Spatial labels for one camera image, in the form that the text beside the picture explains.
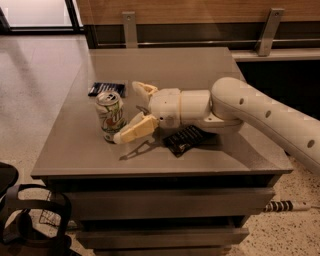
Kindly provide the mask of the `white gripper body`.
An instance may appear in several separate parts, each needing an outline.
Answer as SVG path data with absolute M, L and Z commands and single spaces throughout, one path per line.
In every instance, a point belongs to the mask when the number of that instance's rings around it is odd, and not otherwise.
M 149 102 L 150 113 L 159 120 L 163 129 L 180 126 L 181 91 L 177 88 L 162 89 L 154 93 Z

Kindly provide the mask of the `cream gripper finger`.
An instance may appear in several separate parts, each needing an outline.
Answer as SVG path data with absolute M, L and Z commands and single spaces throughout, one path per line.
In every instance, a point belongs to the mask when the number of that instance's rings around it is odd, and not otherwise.
M 149 99 L 154 93 L 158 91 L 158 88 L 156 86 L 138 81 L 132 82 L 132 88 L 139 96 L 146 99 Z
M 155 116 L 140 112 L 114 135 L 113 141 L 116 144 L 128 143 L 152 134 L 158 126 L 159 120 Z

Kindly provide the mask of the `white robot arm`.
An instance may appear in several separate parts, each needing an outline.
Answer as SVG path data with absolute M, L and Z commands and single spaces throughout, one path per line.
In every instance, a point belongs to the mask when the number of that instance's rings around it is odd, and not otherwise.
M 114 135 L 117 144 L 145 137 L 158 127 L 194 125 L 205 132 L 226 134 L 247 123 L 320 174 L 320 121 L 239 79 L 220 78 L 209 90 L 159 89 L 137 81 L 132 87 L 147 103 L 148 112 L 137 114 Z

